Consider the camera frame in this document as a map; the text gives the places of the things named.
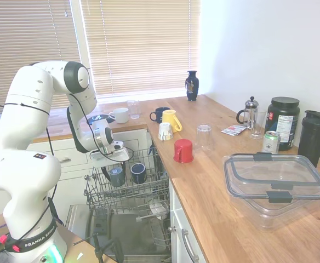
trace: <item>wooden countertop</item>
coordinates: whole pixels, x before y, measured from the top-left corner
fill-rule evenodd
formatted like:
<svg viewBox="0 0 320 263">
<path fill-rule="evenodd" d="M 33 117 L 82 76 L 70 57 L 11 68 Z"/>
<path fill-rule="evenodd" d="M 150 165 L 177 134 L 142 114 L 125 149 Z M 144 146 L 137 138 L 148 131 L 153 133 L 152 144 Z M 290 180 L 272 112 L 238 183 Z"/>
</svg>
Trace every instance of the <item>wooden countertop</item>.
<svg viewBox="0 0 320 263">
<path fill-rule="evenodd" d="M 121 106 L 125 103 L 106 105 L 104 112 Z M 158 139 L 159 124 L 148 117 L 157 107 L 177 111 L 183 131 L 175 133 L 173 140 Z M 141 109 L 140 119 L 130 119 L 126 124 L 114 122 L 110 126 L 114 132 L 148 128 L 207 262 L 320 262 L 320 209 L 266 232 L 255 228 L 230 202 L 222 169 L 223 156 L 259 152 L 262 145 L 262 140 L 250 139 L 248 131 L 238 136 L 221 133 L 236 124 L 233 111 L 205 95 L 198 96 L 197 101 L 187 101 L 186 97 L 143 101 Z M 65 110 L 51 116 L 52 139 L 71 138 Z M 212 126 L 214 153 L 210 157 L 195 156 L 188 164 L 175 162 L 174 142 L 182 138 L 195 142 L 196 128 L 203 123 Z M 44 140 L 43 134 L 35 141 Z M 285 153 L 295 154 L 297 149 Z"/>
<path fill-rule="evenodd" d="M 3 216 L 0 215 L 0 226 L 3 224 L 5 224 L 5 221 Z M 58 224 L 58 231 L 67 244 L 67 252 L 65 255 L 64 262 L 98 263 L 98 259 L 95 257 L 95 254 L 94 254 L 94 247 L 92 247 L 87 242 L 82 242 L 80 244 L 73 245 L 74 243 L 80 241 L 81 239 L 59 224 Z M 8 229 L 6 227 L 0 228 L 0 236 L 6 233 L 8 233 Z M 82 253 L 83 255 L 77 260 L 77 257 L 79 256 L 80 253 Z M 106 255 L 103 256 L 103 260 L 105 263 L 116 263 L 116 261 L 112 260 L 110 257 Z"/>
</svg>

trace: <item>wall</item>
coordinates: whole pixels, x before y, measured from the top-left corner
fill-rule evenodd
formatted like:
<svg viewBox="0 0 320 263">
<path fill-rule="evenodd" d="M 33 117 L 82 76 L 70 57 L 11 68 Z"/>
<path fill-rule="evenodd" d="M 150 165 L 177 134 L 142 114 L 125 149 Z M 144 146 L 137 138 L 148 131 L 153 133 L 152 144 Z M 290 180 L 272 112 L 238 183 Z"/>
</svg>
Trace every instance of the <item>wall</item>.
<svg viewBox="0 0 320 263">
<path fill-rule="evenodd" d="M 200 89 L 239 111 L 274 96 L 320 111 L 320 1 L 202 0 Z"/>
</svg>

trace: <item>red mug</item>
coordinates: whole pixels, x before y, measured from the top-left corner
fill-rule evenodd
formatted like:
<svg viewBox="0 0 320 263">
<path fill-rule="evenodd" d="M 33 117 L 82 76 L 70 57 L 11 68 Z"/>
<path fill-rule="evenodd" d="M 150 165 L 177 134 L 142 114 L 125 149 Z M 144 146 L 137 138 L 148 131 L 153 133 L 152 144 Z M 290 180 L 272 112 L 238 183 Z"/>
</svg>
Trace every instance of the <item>red mug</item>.
<svg viewBox="0 0 320 263">
<path fill-rule="evenodd" d="M 190 163 L 193 161 L 193 143 L 187 139 L 175 142 L 175 156 L 173 159 L 179 163 Z"/>
</svg>

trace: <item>dishwasher rack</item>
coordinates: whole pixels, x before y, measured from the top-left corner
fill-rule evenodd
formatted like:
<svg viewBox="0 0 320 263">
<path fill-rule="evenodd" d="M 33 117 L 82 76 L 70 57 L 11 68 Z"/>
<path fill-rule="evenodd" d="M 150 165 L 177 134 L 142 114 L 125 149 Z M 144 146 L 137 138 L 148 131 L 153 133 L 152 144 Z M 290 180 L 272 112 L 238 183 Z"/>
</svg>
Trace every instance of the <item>dishwasher rack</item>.
<svg viewBox="0 0 320 263">
<path fill-rule="evenodd" d="M 132 180 L 131 167 L 142 163 L 146 168 L 146 180 L 136 184 Z M 121 187 L 111 185 L 105 173 L 121 167 L 125 183 Z M 155 147 L 134 151 L 133 158 L 125 163 L 93 168 L 86 177 L 84 195 L 94 216 L 101 213 L 137 213 L 136 221 L 148 220 L 155 245 L 170 248 L 169 178 Z"/>
</svg>

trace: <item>cabinet handle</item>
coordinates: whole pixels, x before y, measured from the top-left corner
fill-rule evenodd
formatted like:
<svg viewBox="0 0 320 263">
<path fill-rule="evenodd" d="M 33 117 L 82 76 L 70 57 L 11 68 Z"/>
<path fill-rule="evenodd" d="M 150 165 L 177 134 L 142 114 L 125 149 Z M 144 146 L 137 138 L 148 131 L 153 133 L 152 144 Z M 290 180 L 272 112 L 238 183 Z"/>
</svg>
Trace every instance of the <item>cabinet handle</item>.
<svg viewBox="0 0 320 263">
<path fill-rule="evenodd" d="M 199 256 L 194 254 L 193 249 L 188 240 L 188 234 L 189 234 L 188 230 L 185 230 L 182 228 L 182 238 L 183 238 L 184 246 L 186 247 L 186 250 L 188 252 L 188 255 L 191 258 L 193 263 L 199 263 Z"/>
<path fill-rule="evenodd" d="M 68 157 L 65 157 L 64 159 L 59 160 L 59 163 L 66 163 L 66 162 L 69 162 L 69 161 L 71 161 L 71 159 L 68 158 Z"/>
</svg>

